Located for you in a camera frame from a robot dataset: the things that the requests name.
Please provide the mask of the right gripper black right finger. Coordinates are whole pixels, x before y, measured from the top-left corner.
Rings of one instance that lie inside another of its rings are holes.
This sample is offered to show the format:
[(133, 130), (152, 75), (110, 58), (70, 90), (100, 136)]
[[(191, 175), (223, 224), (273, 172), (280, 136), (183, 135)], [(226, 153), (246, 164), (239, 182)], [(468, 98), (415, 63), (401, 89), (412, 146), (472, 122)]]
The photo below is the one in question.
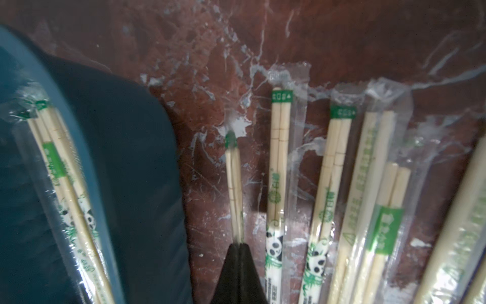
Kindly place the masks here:
[(267, 304), (248, 244), (239, 245), (239, 303)]

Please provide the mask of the chopstick pair eleventh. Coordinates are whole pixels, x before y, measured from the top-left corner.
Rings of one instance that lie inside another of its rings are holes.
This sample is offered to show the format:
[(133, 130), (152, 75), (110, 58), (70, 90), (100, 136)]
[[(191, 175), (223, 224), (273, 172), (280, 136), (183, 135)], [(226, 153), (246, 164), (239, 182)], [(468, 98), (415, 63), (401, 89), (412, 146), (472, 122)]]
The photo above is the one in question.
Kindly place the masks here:
[(245, 243), (244, 237), (244, 200), (242, 188), (242, 165), (237, 135), (234, 130), (236, 121), (233, 113), (226, 113), (225, 128), (225, 160), (227, 187), (229, 194), (230, 219), (232, 225), (232, 242)]

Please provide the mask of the teal storage box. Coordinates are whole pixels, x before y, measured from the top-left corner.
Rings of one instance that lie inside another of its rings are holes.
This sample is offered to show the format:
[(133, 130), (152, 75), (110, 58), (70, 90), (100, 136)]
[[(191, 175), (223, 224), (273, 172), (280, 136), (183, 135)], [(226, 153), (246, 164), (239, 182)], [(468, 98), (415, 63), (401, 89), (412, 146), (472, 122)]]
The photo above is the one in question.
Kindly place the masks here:
[[(177, 144), (135, 82), (46, 54), (1, 27), (1, 109), (40, 83), (73, 135), (117, 303), (191, 303)], [(1, 122), (1, 302), (80, 303), (9, 122)]]

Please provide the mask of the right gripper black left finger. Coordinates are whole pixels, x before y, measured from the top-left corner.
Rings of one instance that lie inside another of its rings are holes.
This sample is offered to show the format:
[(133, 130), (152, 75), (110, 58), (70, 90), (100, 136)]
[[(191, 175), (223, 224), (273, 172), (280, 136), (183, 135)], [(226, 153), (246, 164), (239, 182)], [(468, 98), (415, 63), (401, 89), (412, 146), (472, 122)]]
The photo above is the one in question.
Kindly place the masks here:
[(239, 245), (231, 244), (210, 304), (239, 302)]

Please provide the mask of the chopstick pair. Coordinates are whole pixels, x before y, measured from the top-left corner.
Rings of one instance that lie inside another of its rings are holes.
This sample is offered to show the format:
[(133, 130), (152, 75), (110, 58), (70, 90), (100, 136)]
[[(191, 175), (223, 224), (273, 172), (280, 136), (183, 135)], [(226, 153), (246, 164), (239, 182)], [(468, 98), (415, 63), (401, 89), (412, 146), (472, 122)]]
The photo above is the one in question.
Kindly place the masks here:
[(331, 92), (330, 120), (299, 303), (310, 304), (320, 301), (349, 134), (353, 120), (358, 114), (358, 107), (363, 102), (362, 92), (361, 86), (353, 84), (339, 84)]
[(270, 149), (265, 245), (265, 296), (282, 303), (287, 166), (295, 123), (302, 115), (311, 65), (306, 62), (274, 65), (268, 70), (271, 92)]
[(414, 303), (458, 303), (485, 243), (485, 136), (467, 170), (429, 258)]
[(368, 83), (364, 98), (369, 107), (361, 127), (328, 303), (352, 302), (386, 164), (397, 157), (413, 113), (410, 88), (384, 77)]
[(349, 303), (383, 303), (383, 290), (396, 270), (432, 161), (445, 127), (411, 129), (389, 156), (379, 179), (370, 216), (361, 223), (349, 262)]

